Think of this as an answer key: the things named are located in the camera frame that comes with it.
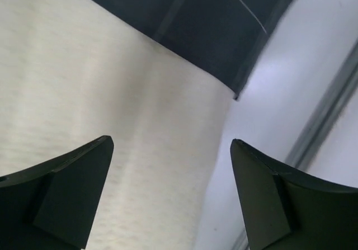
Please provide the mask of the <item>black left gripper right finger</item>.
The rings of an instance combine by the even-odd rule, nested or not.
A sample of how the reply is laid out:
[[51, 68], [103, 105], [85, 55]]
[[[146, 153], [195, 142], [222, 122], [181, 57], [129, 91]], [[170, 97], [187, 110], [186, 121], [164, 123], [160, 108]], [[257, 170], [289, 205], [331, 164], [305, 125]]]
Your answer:
[[357, 189], [311, 176], [242, 140], [230, 155], [250, 249], [356, 249]]

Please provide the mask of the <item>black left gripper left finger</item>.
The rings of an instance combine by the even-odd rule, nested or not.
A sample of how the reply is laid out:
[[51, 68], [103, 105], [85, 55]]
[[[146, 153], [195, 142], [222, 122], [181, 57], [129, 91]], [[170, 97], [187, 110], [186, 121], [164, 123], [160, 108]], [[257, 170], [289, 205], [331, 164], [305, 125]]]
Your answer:
[[85, 249], [114, 142], [101, 136], [1, 177], [1, 249]]

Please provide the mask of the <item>cream memory foam pillow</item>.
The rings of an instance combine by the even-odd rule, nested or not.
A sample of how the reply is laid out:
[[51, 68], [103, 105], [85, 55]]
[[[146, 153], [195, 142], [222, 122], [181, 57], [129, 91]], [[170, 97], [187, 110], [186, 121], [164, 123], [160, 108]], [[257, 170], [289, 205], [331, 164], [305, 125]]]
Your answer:
[[90, 0], [1, 0], [1, 174], [101, 135], [88, 249], [193, 249], [232, 92]]

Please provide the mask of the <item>dark grey checked pillowcase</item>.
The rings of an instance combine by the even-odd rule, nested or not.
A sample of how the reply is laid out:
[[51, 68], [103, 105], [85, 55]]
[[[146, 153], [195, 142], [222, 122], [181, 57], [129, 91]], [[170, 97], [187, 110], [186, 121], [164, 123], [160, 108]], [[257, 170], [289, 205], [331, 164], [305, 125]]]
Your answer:
[[241, 94], [293, 0], [92, 0]]

